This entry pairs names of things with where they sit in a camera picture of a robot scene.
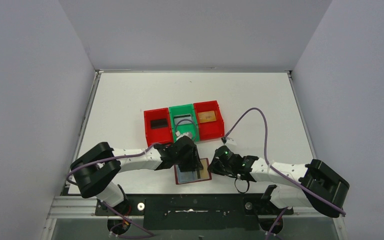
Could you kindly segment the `red leather card holder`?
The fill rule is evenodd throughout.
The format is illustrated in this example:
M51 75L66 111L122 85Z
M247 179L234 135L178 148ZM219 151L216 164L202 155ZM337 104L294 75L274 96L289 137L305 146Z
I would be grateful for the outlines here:
M201 158L200 162L203 166L203 169L198 169L194 171L180 171L178 165L174 166L174 176L176 185L191 184L197 182L204 182L212 180L212 174L209 172L209 160L208 158Z

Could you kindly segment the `green plastic bin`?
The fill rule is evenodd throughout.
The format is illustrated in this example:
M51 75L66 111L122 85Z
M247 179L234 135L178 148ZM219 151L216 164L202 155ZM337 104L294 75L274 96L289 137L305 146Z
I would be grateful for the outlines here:
M195 108L193 104L171 106L168 108L168 112L169 112L169 119L171 122L172 135L173 135L174 141L176 141L175 140L176 131L180 131L180 133L191 132L193 134L193 141L194 142L200 141L198 120L197 120L197 116L196 116ZM173 117L177 115L191 115L192 120L190 120L188 124L184 122L184 120L182 120L178 124L174 124Z

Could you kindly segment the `red plastic bin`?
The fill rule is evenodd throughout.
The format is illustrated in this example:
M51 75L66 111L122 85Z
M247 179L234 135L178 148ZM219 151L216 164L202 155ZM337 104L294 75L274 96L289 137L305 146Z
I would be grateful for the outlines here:
M201 141L221 138L225 135L225 124L216 100L193 104Z
M145 110L143 117L148 146L154 143L168 144L174 142L168 107Z

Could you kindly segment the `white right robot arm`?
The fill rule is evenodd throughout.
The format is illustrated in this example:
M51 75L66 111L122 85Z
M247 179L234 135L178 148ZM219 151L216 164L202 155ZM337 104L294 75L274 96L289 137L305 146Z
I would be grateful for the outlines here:
M321 160L270 162L258 156L241 156L224 145L215 150L208 169L248 183L274 184L271 194L261 199L262 209L269 214L278 209L308 207L330 218L346 215L343 205L350 184Z

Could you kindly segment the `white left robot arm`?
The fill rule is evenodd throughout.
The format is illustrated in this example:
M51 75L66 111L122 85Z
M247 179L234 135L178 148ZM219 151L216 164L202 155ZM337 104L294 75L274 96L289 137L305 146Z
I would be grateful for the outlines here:
M174 143L153 143L145 149L118 149L100 142L70 165L66 180L78 187L84 199L96 197L120 214L127 209L128 199L113 182L117 174L173 166L182 172L203 169L197 145L190 137L184 135Z

